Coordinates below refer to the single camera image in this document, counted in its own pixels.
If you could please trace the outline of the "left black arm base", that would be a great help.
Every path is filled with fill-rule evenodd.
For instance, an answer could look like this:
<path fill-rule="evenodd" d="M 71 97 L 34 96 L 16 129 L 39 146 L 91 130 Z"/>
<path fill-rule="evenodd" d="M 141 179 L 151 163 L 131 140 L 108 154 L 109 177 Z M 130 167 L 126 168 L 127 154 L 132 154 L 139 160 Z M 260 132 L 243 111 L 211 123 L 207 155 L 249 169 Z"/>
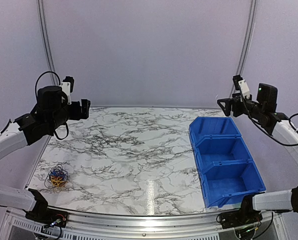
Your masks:
<path fill-rule="evenodd" d="M 60 220 L 60 222 L 56 222 L 54 225 L 61 228 L 66 227 L 68 212 L 49 208 L 47 200 L 38 190 L 29 188 L 28 191 L 33 194 L 36 203 L 32 210 L 25 211 L 27 219 L 49 226 L 53 222 Z"/>

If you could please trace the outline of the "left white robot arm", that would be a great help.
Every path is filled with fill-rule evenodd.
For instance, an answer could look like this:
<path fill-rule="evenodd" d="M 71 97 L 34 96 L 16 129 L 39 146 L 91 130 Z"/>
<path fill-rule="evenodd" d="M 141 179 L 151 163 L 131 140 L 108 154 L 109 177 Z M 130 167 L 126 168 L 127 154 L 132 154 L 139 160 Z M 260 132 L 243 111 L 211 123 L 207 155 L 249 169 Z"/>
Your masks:
<path fill-rule="evenodd" d="M 39 89 L 33 110 L 9 121 L 0 131 L 0 160 L 44 136 L 57 135 L 56 129 L 67 126 L 68 120 L 88 119 L 90 100 L 71 101 L 70 93 L 71 88 L 64 85 Z M 34 189 L 16 189 L 0 184 L 0 206 L 32 212 L 43 223 L 52 218 L 47 201 Z"/>

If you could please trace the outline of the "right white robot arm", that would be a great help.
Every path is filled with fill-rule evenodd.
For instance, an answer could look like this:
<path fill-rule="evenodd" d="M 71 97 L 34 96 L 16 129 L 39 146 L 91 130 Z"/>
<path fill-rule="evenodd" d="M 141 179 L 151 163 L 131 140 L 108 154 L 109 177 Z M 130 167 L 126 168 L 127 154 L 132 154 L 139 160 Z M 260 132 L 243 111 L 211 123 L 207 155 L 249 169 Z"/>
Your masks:
<path fill-rule="evenodd" d="M 260 83 L 257 100 L 253 101 L 245 80 L 236 83 L 235 87 L 238 93 L 233 94 L 231 98 L 217 100 L 225 116 L 247 115 L 261 132 L 286 147 L 298 165 L 298 128 L 293 125 L 290 117 L 276 111 L 277 88 Z M 298 186 L 289 190 L 245 196 L 240 210 L 237 211 L 236 219 L 241 224 L 247 224 L 255 217 L 256 212 L 260 211 L 298 213 Z"/>

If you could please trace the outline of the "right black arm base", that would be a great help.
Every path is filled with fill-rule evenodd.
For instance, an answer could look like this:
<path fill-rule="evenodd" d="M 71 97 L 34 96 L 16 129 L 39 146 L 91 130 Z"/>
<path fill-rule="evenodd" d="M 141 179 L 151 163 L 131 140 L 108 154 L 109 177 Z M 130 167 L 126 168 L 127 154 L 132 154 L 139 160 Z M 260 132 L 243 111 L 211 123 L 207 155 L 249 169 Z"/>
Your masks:
<path fill-rule="evenodd" d="M 253 209 L 252 199 L 253 195 L 245 196 L 238 210 L 223 212 L 217 216 L 216 221 L 221 224 L 223 229 L 259 223 L 263 217 L 261 211 Z"/>

